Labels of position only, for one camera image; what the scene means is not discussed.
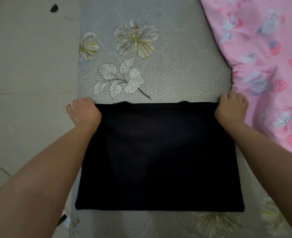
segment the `human arm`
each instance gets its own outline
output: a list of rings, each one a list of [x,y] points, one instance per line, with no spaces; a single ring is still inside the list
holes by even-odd
[[[292,153],[244,123],[247,107],[243,94],[222,94],[215,117],[292,226]]]
[[[25,164],[0,188],[0,238],[49,238],[101,121],[90,97],[66,107],[75,127]]]

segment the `pink printed cloth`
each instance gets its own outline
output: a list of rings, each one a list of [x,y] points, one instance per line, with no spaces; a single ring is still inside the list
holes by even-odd
[[[201,0],[250,105],[245,122],[292,152],[292,0]]]

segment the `tile floor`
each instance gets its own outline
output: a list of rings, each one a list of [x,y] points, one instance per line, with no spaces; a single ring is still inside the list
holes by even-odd
[[[79,0],[0,0],[0,186],[73,127],[79,35]]]

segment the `black fabric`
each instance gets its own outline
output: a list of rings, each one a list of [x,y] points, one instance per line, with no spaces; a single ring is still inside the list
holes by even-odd
[[[243,212],[235,144],[217,103],[97,104],[77,209]]]

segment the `hand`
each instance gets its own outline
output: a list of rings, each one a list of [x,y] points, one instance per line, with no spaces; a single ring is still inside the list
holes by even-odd
[[[72,106],[67,105],[66,110],[76,127],[84,127],[95,133],[101,122],[101,113],[90,97],[79,98],[72,101]]]
[[[214,116],[224,129],[232,125],[244,123],[248,100],[243,94],[234,91],[229,94],[221,94],[220,104],[217,107]]]

